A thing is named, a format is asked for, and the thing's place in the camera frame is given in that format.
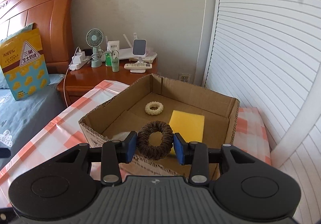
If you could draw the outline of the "checked pink white tablecloth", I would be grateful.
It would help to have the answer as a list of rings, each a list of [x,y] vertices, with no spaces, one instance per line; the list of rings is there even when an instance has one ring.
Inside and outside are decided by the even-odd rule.
[[[84,142],[85,137],[78,124],[80,118],[127,87],[117,81],[102,81],[81,97],[80,101],[51,120],[24,145],[1,170],[1,207],[10,206],[8,189],[15,177],[73,145]],[[239,109],[233,143],[252,156],[271,163],[267,133],[257,108]]]

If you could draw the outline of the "blue grey bedsheet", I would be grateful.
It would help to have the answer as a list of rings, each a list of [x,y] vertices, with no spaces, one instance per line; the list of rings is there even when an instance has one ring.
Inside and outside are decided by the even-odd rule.
[[[11,156],[66,108],[57,90],[63,78],[51,74],[49,85],[20,101],[10,89],[1,89],[1,147],[9,149]]]

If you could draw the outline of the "cardboard box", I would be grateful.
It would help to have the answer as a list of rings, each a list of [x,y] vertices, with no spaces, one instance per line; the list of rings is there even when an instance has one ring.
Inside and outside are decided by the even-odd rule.
[[[236,98],[147,75],[82,117],[79,125],[91,147],[136,132],[132,161],[119,165],[129,175],[188,177],[191,166],[179,163],[174,134],[218,149],[233,142],[238,110]]]

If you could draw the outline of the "white phone stand mirror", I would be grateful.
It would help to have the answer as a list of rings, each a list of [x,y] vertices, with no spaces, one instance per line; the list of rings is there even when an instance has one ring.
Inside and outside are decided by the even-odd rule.
[[[139,63],[143,63],[143,57],[146,56],[146,40],[138,38],[136,33],[133,33],[133,37],[132,54],[138,58]]]

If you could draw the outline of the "white router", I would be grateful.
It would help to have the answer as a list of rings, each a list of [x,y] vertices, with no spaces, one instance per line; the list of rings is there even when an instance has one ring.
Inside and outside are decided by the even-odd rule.
[[[120,60],[128,59],[130,61],[138,61],[139,57],[133,55],[132,53],[132,43],[129,41],[128,37],[125,34],[123,34],[123,36],[126,42],[128,43],[129,48],[119,50],[119,59]],[[146,48],[146,55],[145,57],[142,58],[142,60],[145,63],[152,64],[153,61],[156,59],[156,57],[157,57],[157,53],[154,52],[153,48]]]

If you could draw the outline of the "brown hair scrunchie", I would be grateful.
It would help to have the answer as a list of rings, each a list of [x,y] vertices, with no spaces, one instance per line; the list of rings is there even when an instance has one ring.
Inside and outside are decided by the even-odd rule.
[[[173,147],[173,135],[167,123],[151,121],[138,132],[137,149],[147,159],[163,159]]]

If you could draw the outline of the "white power strip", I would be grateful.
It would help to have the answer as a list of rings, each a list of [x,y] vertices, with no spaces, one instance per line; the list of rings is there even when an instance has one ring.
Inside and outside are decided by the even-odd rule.
[[[76,54],[72,57],[69,69],[71,71],[79,70],[89,61],[90,56],[86,56],[84,51],[77,51]]]

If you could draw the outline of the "cream hair scrunchie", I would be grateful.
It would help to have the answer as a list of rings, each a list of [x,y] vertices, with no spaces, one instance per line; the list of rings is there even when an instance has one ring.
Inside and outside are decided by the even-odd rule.
[[[160,113],[163,112],[163,110],[164,110],[163,104],[157,101],[149,102],[145,106],[145,113],[152,116],[159,115]]]

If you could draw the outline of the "mint green tube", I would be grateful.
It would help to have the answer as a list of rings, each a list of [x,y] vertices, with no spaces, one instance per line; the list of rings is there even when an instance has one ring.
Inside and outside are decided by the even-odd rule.
[[[112,71],[119,72],[119,52],[118,52],[118,50],[113,50],[111,52],[111,63],[112,63]]]

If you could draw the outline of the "wooden nightstand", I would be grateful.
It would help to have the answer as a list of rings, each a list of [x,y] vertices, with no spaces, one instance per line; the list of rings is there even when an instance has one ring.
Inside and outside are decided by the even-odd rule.
[[[119,72],[112,72],[112,68],[105,65],[92,68],[91,65],[86,64],[79,70],[69,71],[65,79],[58,84],[57,90],[63,101],[69,106],[104,80],[131,85],[145,76],[144,74],[133,74],[124,69],[126,63],[128,63],[127,60],[120,61]]]

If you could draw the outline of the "green bottle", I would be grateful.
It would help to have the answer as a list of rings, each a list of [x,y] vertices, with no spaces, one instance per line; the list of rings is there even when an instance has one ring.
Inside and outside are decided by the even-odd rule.
[[[112,66],[111,54],[109,51],[105,52],[105,66],[107,66],[107,67]]]

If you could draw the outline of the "mint handheld fan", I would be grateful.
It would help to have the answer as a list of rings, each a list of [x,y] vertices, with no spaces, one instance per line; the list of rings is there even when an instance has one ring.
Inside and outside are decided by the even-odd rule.
[[[100,29],[92,28],[86,34],[86,43],[92,48],[91,67],[98,68],[102,65],[102,54],[100,46],[104,40],[104,34]]]

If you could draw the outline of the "wall power outlet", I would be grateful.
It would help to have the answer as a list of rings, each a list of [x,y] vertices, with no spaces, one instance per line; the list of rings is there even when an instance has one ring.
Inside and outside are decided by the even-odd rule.
[[[179,74],[178,80],[181,82],[189,83],[190,82],[190,74]]]

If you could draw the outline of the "yellow green sponge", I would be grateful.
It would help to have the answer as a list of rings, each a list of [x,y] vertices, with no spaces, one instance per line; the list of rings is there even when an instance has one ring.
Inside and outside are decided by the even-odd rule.
[[[178,110],[173,111],[169,121],[169,126],[173,130],[173,133],[179,133],[187,143],[191,141],[202,142],[204,124],[204,115],[191,114]]]

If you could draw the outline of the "blue face mask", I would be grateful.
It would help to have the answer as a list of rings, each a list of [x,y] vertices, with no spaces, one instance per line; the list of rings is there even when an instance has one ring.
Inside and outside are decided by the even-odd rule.
[[[130,132],[120,132],[111,137],[111,140],[119,140],[119,141],[124,141],[127,136],[130,134]]]

